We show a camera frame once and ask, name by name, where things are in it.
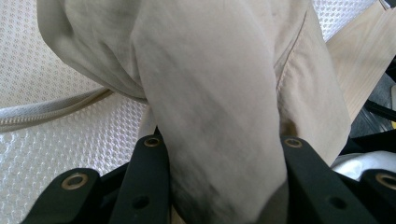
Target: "crumpled fabric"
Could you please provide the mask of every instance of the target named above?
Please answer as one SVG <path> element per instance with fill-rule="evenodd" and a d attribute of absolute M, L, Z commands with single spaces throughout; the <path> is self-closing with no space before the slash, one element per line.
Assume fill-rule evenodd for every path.
<path fill-rule="evenodd" d="M 347 154 L 338 157 L 331 168 L 354 180 L 360 180 L 366 170 L 382 169 L 396 173 L 396 154 L 387 151 Z"/>
<path fill-rule="evenodd" d="M 187 223 L 285 222 L 279 135 L 327 163 L 349 115 L 304 1 L 37 1 L 40 32 L 81 74 L 147 101 Z"/>

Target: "white textured surface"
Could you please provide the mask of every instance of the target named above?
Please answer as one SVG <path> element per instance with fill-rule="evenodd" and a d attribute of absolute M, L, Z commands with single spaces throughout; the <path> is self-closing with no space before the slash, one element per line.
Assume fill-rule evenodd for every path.
<path fill-rule="evenodd" d="M 328 41 L 376 0 L 312 0 L 323 38 Z"/>
<path fill-rule="evenodd" d="M 325 40 L 374 0 L 313 0 Z M 35 0 L 0 0 L 0 107 L 64 98 L 98 84 L 63 64 L 41 39 Z M 0 134 L 0 223 L 23 219 L 60 173 L 105 174 L 127 162 L 144 105 L 118 94 L 61 119 Z"/>
<path fill-rule="evenodd" d="M 382 169 L 396 172 L 395 161 L 396 153 L 387 151 L 352 153 L 338 157 L 331 168 L 338 174 L 359 181 L 367 170 Z"/>
<path fill-rule="evenodd" d="M 54 100 L 98 87 L 44 43 L 35 0 L 0 0 L 0 107 Z"/>
<path fill-rule="evenodd" d="M 64 171 L 89 167 L 103 175 L 129 161 L 144 108 L 115 93 L 61 119 L 0 134 L 0 223 L 20 222 Z"/>

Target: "black plastic part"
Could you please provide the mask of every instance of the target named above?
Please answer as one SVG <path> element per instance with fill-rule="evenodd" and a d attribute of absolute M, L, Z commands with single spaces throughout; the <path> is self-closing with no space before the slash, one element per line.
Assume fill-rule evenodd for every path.
<path fill-rule="evenodd" d="M 385 0 L 385 1 L 390 5 L 390 7 L 392 8 L 396 7 L 396 0 Z"/>
<path fill-rule="evenodd" d="M 396 174 L 386 170 L 368 170 L 361 176 L 361 201 L 380 223 L 396 223 L 395 180 Z"/>
<path fill-rule="evenodd" d="M 108 223 L 114 204 L 119 195 L 120 186 L 128 169 L 129 163 L 123 164 L 119 168 L 101 177 L 102 186 L 101 194 L 103 195 L 102 203 L 100 205 L 100 213 L 86 214 L 90 217 L 90 222 L 95 224 Z"/>
<path fill-rule="evenodd" d="M 344 184 L 352 191 L 355 196 L 360 199 L 361 185 L 358 181 L 351 179 L 347 176 L 337 174 L 338 177 L 344 182 Z"/>
<path fill-rule="evenodd" d="M 131 161 L 109 223 L 169 223 L 169 161 L 162 137 L 141 138 Z"/>
<path fill-rule="evenodd" d="M 353 141 L 364 149 L 363 152 L 388 151 L 396 153 L 396 130 L 390 130 L 383 133 L 375 133 L 359 138 Z"/>
<path fill-rule="evenodd" d="M 348 137 L 346 141 L 346 145 L 344 146 L 339 156 L 343 156 L 350 153 L 364 153 L 364 152 L 365 152 L 364 148 L 356 144 L 354 139 Z"/>
<path fill-rule="evenodd" d="M 396 57 L 393 58 L 392 62 L 390 63 L 385 73 L 388 74 L 388 76 L 390 76 L 393 79 L 393 81 L 396 82 Z"/>
<path fill-rule="evenodd" d="M 64 189 L 62 183 L 73 174 L 88 176 L 78 189 Z M 73 169 L 58 175 L 35 201 L 22 224 L 87 223 L 85 214 L 99 209 L 99 174 L 92 169 Z"/>
<path fill-rule="evenodd" d="M 389 119 L 396 122 L 396 111 L 388 109 L 382 105 L 374 103 L 373 101 L 366 101 L 364 107 L 378 116 L 381 116 L 384 119 Z"/>
<path fill-rule="evenodd" d="M 291 147 L 288 139 L 301 146 Z M 296 137 L 281 141 L 290 187 L 289 223 L 377 223 L 308 143 Z"/>

